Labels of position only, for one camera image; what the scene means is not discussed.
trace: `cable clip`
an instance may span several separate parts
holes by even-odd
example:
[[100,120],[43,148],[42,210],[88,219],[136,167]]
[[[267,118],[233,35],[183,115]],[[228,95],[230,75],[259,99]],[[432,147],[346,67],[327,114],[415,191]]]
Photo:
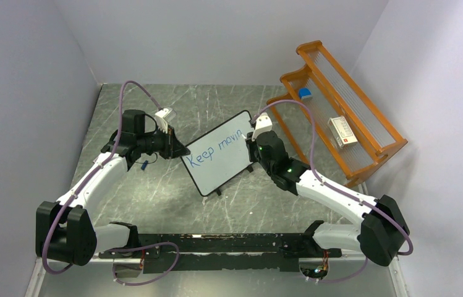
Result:
[[75,190],[70,190],[71,192],[71,197],[73,197],[73,199],[77,199],[79,196],[77,194],[75,194]]
[[102,162],[98,161],[98,162],[95,162],[95,164],[97,164],[100,169],[104,169],[104,165],[102,164]]

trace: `marble surface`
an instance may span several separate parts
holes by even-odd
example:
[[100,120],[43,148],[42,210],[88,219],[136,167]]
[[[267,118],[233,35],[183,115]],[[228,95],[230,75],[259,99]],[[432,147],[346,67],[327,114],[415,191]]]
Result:
[[[282,95],[282,86],[145,85],[163,107],[173,107],[171,123],[179,140],[188,144],[242,110],[252,115],[269,98]],[[73,184],[92,166],[102,146],[117,128],[119,84],[104,84],[85,136]],[[156,111],[149,98],[134,85],[126,88],[124,109]],[[294,105],[278,108],[297,141],[309,152],[311,126]],[[147,127],[154,127],[152,122]],[[297,157],[277,122],[274,131],[284,140],[291,157]],[[140,161],[152,160],[143,155]],[[318,140],[314,162],[325,176],[344,183],[340,168]],[[133,166],[91,213],[95,226],[111,221],[132,223],[140,233],[262,233],[302,232],[315,220],[346,223],[325,206],[278,189],[260,165],[225,184],[222,196],[200,196],[182,161],[163,160]]]

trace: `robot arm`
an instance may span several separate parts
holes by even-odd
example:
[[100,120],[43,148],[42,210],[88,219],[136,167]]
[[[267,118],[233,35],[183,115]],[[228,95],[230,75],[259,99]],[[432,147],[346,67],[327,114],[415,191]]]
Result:
[[[259,162],[280,189],[313,199],[348,219],[351,225],[322,223],[313,239],[323,249],[341,248],[362,251],[374,263],[388,266],[405,241],[401,232],[371,206],[382,210],[409,234],[396,201],[352,191],[318,173],[294,158],[289,158],[284,143],[271,131],[271,120],[262,114],[255,130],[246,139],[250,161]],[[347,195],[358,198],[360,202]]]
[[189,150],[176,138],[174,128],[167,122],[168,109],[161,109],[153,119],[154,131],[145,132],[144,111],[126,110],[122,115],[122,131],[115,154],[105,163],[114,148],[113,133],[93,166],[69,192],[56,202],[43,202],[36,211],[36,254],[42,255],[42,248],[56,214],[68,198],[86,180],[87,183],[76,198],[67,206],[59,225],[55,229],[48,249],[48,258],[76,265],[85,265],[97,252],[112,248],[139,246],[136,226],[112,222],[106,226],[93,227],[88,212],[94,212],[104,195],[118,182],[142,153],[159,153],[163,158],[176,158],[188,155]]
[[[112,222],[106,226],[93,227],[88,216],[97,208],[106,192],[131,168],[142,153],[158,152],[163,158],[188,155],[189,150],[175,137],[174,129],[164,119],[167,110],[155,114],[157,129],[145,132],[143,111],[127,110],[123,114],[119,145],[109,162],[104,164],[86,183],[76,199],[65,209],[48,249],[48,258],[76,265],[85,265],[97,252],[112,248],[137,248],[142,246],[137,227],[127,223]],[[102,153],[85,175],[92,173],[111,154],[115,132],[102,148]],[[347,218],[351,225],[314,223],[308,229],[321,249],[341,248],[362,251],[373,262],[387,266],[404,243],[403,235],[389,221],[368,205],[376,207],[397,222],[406,233],[408,227],[395,200],[383,196],[375,199],[337,184],[324,176],[317,176],[309,165],[289,158],[282,140],[271,131],[267,115],[260,116],[255,130],[248,134],[246,144],[250,161],[259,162],[275,185],[284,191],[313,199]],[[43,202],[36,211],[36,253],[42,248],[50,226],[64,202],[74,194],[76,187],[56,202]],[[356,196],[360,203],[346,196]]]

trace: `orange wooden rack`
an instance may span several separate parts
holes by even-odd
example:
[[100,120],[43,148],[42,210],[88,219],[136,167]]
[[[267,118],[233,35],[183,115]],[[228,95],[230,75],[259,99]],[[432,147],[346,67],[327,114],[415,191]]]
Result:
[[[302,102],[298,91],[301,88],[308,88],[313,99],[302,103],[313,114],[316,132],[345,174],[346,186],[356,186],[366,181],[405,146],[407,140],[364,94],[321,41],[300,45],[297,54],[304,60],[304,67],[282,75],[280,81],[287,88],[287,93],[269,99],[267,104],[284,99]],[[310,120],[305,110],[303,108],[301,110]],[[271,111],[300,159],[309,163],[276,107],[271,107]],[[344,116],[349,123],[358,140],[355,145],[344,148],[336,145],[327,124],[330,118],[338,116]]]

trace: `small whiteboard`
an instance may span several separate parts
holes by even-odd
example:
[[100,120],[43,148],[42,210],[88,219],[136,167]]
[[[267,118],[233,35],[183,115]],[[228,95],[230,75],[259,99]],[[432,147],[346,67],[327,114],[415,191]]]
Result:
[[182,162],[200,195],[209,195],[252,164],[242,137],[253,132],[250,121],[249,111],[241,111],[187,145],[191,154]]

